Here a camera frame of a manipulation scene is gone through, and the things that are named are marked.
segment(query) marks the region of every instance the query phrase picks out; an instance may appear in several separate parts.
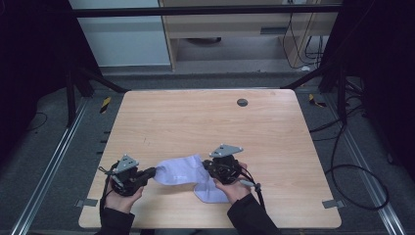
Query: black sleeve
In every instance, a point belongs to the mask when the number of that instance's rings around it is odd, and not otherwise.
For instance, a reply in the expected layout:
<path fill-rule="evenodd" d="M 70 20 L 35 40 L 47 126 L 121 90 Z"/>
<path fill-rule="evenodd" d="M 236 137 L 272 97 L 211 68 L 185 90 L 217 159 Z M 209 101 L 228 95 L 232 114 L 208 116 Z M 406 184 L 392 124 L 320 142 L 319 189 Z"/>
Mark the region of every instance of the black sleeve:
<path fill-rule="evenodd" d="M 229 209 L 228 217 L 240 235 L 281 234 L 253 194 L 236 201 Z"/>
<path fill-rule="evenodd" d="M 101 230 L 96 235 L 128 235 L 134 214 L 105 208 L 101 216 Z"/>

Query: wooden table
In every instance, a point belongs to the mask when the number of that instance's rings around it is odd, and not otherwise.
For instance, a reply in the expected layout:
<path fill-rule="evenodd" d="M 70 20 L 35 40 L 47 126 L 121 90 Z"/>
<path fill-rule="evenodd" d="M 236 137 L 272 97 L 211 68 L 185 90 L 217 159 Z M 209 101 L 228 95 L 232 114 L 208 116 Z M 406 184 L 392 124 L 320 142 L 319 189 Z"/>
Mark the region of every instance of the wooden table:
<path fill-rule="evenodd" d="M 239 99 L 248 105 L 240 107 Z M 162 160 L 208 153 L 221 143 L 241 146 L 236 159 L 262 185 L 267 212 L 280 228 L 336 228 L 333 196 L 292 90 L 153 90 L 124 96 L 100 166 L 123 154 L 139 169 Z M 88 194 L 100 199 L 106 175 L 97 170 Z M 229 204 L 205 204 L 194 184 L 163 186 L 153 179 L 135 203 L 133 227 L 230 228 Z M 100 227 L 98 207 L 84 207 L 82 227 Z"/>

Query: black pole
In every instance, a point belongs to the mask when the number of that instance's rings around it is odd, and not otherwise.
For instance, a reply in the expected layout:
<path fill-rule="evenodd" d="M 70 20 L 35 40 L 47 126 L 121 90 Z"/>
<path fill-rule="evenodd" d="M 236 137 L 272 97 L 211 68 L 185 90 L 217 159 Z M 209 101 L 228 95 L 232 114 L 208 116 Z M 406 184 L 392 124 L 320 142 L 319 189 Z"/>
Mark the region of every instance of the black pole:
<path fill-rule="evenodd" d="M 272 14 L 272 13 L 330 13 L 338 12 L 342 4 L 314 5 L 252 5 L 252 6 L 204 6 L 204 7 L 160 7 L 121 9 L 75 9 L 59 11 L 44 7 L 42 14 L 59 17 L 101 18 L 101 17 L 148 17 L 183 15 L 224 15 L 224 14 Z"/>

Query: aluminum rail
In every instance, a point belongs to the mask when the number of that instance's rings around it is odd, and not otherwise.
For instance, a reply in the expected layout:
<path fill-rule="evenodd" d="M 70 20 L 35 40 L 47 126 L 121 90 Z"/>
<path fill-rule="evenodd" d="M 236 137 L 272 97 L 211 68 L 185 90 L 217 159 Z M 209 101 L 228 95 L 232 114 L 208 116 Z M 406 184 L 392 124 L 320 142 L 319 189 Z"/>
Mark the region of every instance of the aluminum rail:
<path fill-rule="evenodd" d="M 336 107 L 335 98 L 330 94 L 324 95 L 324 98 L 326 99 L 327 105 L 330 107 L 335 118 L 338 118 L 339 116 L 335 108 Z M 346 145 L 350 151 L 350 155 L 351 155 L 351 158 L 354 164 L 370 170 L 369 164 L 366 163 L 363 154 L 360 152 L 360 149 L 348 128 L 345 130 L 344 136 L 345 136 Z M 385 201 L 385 198 L 386 198 L 386 195 L 385 195 L 385 192 L 382 186 L 374 177 L 372 177 L 371 175 L 367 173 L 361 172 L 360 176 L 363 180 L 363 183 L 366 186 L 367 191 L 369 192 L 372 202 L 376 206 L 380 206 Z M 391 235 L 405 235 L 406 234 L 404 228 L 402 227 L 402 224 L 400 223 L 399 218 L 394 212 L 394 209 L 391 203 L 387 204 L 384 208 L 378 210 L 378 213 L 382 221 L 384 222 L 386 228 L 388 229 L 388 232 Z"/>
<path fill-rule="evenodd" d="M 45 195 L 49 189 L 52 180 L 58 171 L 59 165 L 61 164 L 62 159 L 64 158 L 65 153 L 67 152 L 70 141 L 73 138 L 75 131 L 77 130 L 80 121 L 85 113 L 85 108 L 88 103 L 88 99 L 82 98 L 81 104 L 78 108 L 78 115 L 73 122 L 73 125 L 65 131 L 58 147 L 55 150 L 55 153 L 46 167 L 43 175 L 37 184 L 33 194 L 30 197 L 27 205 L 25 206 L 21 216 L 18 221 L 15 223 L 12 228 L 12 235 L 24 235 L 27 233 L 31 223 L 33 222 L 34 217 L 37 214 L 37 211 L 40 208 L 40 205 L 45 198 Z"/>

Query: wire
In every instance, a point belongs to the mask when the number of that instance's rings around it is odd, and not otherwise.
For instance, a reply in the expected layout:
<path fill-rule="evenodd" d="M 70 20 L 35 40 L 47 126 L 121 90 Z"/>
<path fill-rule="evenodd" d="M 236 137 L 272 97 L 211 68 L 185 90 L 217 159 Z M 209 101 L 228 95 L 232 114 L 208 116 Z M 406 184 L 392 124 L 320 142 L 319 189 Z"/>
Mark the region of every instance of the wire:
<path fill-rule="evenodd" d="M 302 61 L 302 63 L 303 63 L 303 65 L 302 65 L 302 66 L 300 66 L 300 67 L 293 67 L 293 66 L 290 64 L 290 62 L 288 62 L 289 66 L 290 66 L 292 69 L 300 69 L 300 68 L 302 68 L 303 66 L 310 66 L 310 65 L 312 65 L 312 63 L 307 63 L 307 62 L 305 62 L 305 61 L 301 58 L 301 55 L 300 55 L 300 50 L 299 50 L 299 46 L 297 45 L 297 42 L 296 42 L 295 37 L 294 37 L 294 31 L 293 31 L 293 13 L 290 13 L 290 20 L 289 20 L 289 22 L 288 22 L 288 25 L 287 25 L 287 30 L 286 30 L 286 32 L 285 32 L 285 34 L 284 34 L 284 37 L 283 37 L 283 51 L 284 51 L 284 53 L 285 53 L 285 55 L 286 55 L 286 58 L 288 59 L 288 54 L 287 54 L 287 51 L 286 51 L 286 49 L 285 49 L 285 38 L 286 38 L 286 35 L 287 35 L 287 33 L 288 33 L 289 29 L 291 30 L 291 35 L 293 36 L 294 45 L 296 46 L 297 56 L 299 57 L 300 61 Z"/>
<path fill-rule="evenodd" d="M 103 167 L 99 167 L 99 169 L 102 171 L 102 172 L 113 172 L 113 170 L 116 168 L 116 166 L 118 165 L 118 163 L 116 163 L 116 164 L 113 164 L 112 166 L 111 166 L 111 168 L 110 168 L 110 170 L 108 170 L 108 171 L 106 171 L 106 170 L 104 170 L 104 168 Z M 108 192 L 107 193 L 107 189 L 108 189 L 108 184 L 110 183 L 110 177 L 111 177 L 111 174 L 110 173 L 106 173 L 106 175 L 107 175 L 107 178 L 105 179 L 105 186 L 104 186 L 104 191 L 103 191 L 103 197 L 101 198 L 101 200 L 100 200 L 100 217 L 102 218 L 103 216 L 104 216 L 104 206 L 105 206 L 105 202 L 107 201 L 107 196 L 111 193 L 111 192 L 113 192 L 113 190 L 111 190 L 110 192 Z"/>
<path fill-rule="evenodd" d="M 43 122 L 42 123 L 40 123 L 39 125 L 37 125 L 37 126 L 35 126 L 35 127 L 33 127 L 33 128 L 30 128 L 30 129 L 27 129 L 26 131 L 32 131 L 32 130 L 35 130 L 35 129 L 38 129 L 38 128 L 40 128 L 42 125 L 44 125 L 45 123 L 46 123 L 46 121 L 48 120 L 48 116 L 45 114 L 45 113 L 41 113 L 41 112 L 38 112 L 38 113 L 36 113 L 37 115 L 43 115 L 43 116 L 45 116 L 45 119 L 43 120 Z"/>
<path fill-rule="evenodd" d="M 359 106 L 357 106 L 357 107 L 355 107 L 355 108 L 351 109 L 351 110 L 347 113 L 347 115 L 346 115 L 346 116 L 347 116 L 347 117 L 351 117 L 351 114 L 353 114 L 354 112 L 356 112 L 357 110 L 362 109 L 362 108 L 363 108 L 363 105 L 359 105 Z M 341 119 L 340 119 L 340 118 L 337 118 L 337 119 L 335 119 L 335 120 L 330 121 L 329 123 L 326 123 L 326 124 L 323 124 L 323 125 L 321 125 L 321 126 L 319 126 L 319 127 L 317 127 L 317 128 L 311 129 L 311 130 L 309 130 L 309 132 L 310 132 L 310 133 L 313 133 L 313 132 L 321 131 L 321 130 L 323 130 L 323 129 L 326 129 L 326 128 L 328 128 L 328 127 L 330 127 L 330 126 L 332 126 L 332 125 L 336 124 L 336 123 L 337 123 L 337 122 L 339 122 L 339 121 L 341 121 Z"/>
<path fill-rule="evenodd" d="M 313 139 L 312 141 L 317 142 L 317 141 L 332 140 L 332 139 L 336 139 L 336 138 L 337 138 L 337 135 L 336 135 L 336 136 L 334 136 L 334 137 L 330 137 L 330 138 L 324 138 L 324 139 Z"/>
<path fill-rule="evenodd" d="M 114 190 L 112 189 L 112 190 L 110 190 L 110 192 L 108 192 L 107 194 L 106 194 L 106 198 L 108 197 L 108 195 L 110 195 L 112 192 L 113 192 Z"/>
<path fill-rule="evenodd" d="M 361 101 L 362 96 L 361 95 L 349 96 L 349 97 L 347 97 L 346 102 L 348 102 L 351 99 L 359 99 Z"/>
<path fill-rule="evenodd" d="M 321 59 L 323 57 L 323 36 L 319 36 L 319 42 L 318 42 L 318 49 L 317 52 L 308 52 L 307 49 L 309 48 L 310 42 L 311 42 L 312 36 L 308 37 L 307 43 L 305 45 L 304 54 L 305 56 L 310 59 L 314 60 L 314 67 L 317 69 L 320 67 Z"/>
<path fill-rule="evenodd" d="M 254 185 L 255 191 L 258 194 L 259 204 L 266 211 L 265 202 L 263 201 L 262 192 L 261 192 L 261 189 L 260 189 L 260 183 L 255 183 L 254 178 L 250 174 L 250 172 L 247 169 L 243 168 L 243 167 L 241 167 L 241 168 L 244 169 L 247 172 L 248 175 L 246 175 L 243 172 L 241 172 L 241 174 L 242 174 L 242 176 L 246 177 Z"/>
<path fill-rule="evenodd" d="M 368 169 L 365 169 L 365 168 L 363 168 L 363 167 L 361 167 L 361 166 L 358 166 L 358 165 L 354 165 L 354 164 L 339 164 L 339 165 L 334 165 L 334 160 L 335 160 L 335 155 L 336 155 L 336 150 L 337 150 L 337 147 L 338 147 L 338 144 L 339 144 L 339 140 L 340 140 L 340 137 L 342 136 L 342 133 L 344 132 L 346 130 L 346 125 L 345 124 L 343 124 L 342 125 L 342 127 L 341 127 L 341 131 L 339 132 L 339 134 L 338 134 L 338 136 L 337 136 L 337 138 L 336 138 L 336 142 L 335 142 L 335 146 L 334 146 L 334 148 L 333 148 L 333 152 L 332 152 L 332 157 L 331 157 L 331 162 L 330 162 L 330 168 L 328 169 L 328 170 L 326 170 L 325 171 L 325 174 L 328 174 L 329 172 L 331 172 L 331 175 L 332 175 L 332 180 L 333 180 L 333 184 L 335 185 L 335 187 L 336 187 L 336 189 L 338 190 L 338 192 L 346 199 L 346 200 L 348 200 L 350 203 L 352 203 L 352 204 L 354 204 L 355 206 L 357 206 L 357 207 L 359 207 L 359 208 L 362 208 L 362 209 L 366 209 L 366 210 L 369 210 L 369 211 L 377 211 L 377 210 L 380 210 L 380 209 L 382 209 L 382 208 L 384 208 L 388 203 L 389 203 L 389 201 L 390 201 L 390 194 L 389 194 L 389 190 L 388 190 L 388 188 L 385 186 L 385 184 L 381 181 L 381 179 L 378 177 L 378 176 L 376 176 L 374 173 L 372 173 L 371 171 L 369 171 Z M 338 185 L 338 183 L 337 183 L 337 181 L 336 181 L 336 177 L 335 177 L 335 169 L 338 169 L 338 168 L 342 168 L 342 167 L 352 167 L 352 168 L 358 168 L 358 169 L 361 169 L 361 170 L 363 170 L 364 172 L 367 172 L 367 173 L 369 173 L 370 175 L 372 175 L 374 178 L 376 178 L 376 180 L 378 180 L 378 182 L 380 183 L 380 185 L 382 186 L 382 188 L 383 188 L 383 190 L 384 190 L 384 192 L 385 192 L 385 195 L 386 195 L 386 198 L 385 198 L 385 201 L 380 205 L 380 206 L 377 206 L 377 207 L 368 207 L 368 206 L 365 206 L 365 205 L 362 205 L 362 204 L 359 204 L 359 203 L 357 203 L 356 201 L 354 201 L 354 200 L 352 200 L 350 197 L 348 197 L 343 191 L 342 191 L 342 189 L 339 187 L 339 185 Z"/>

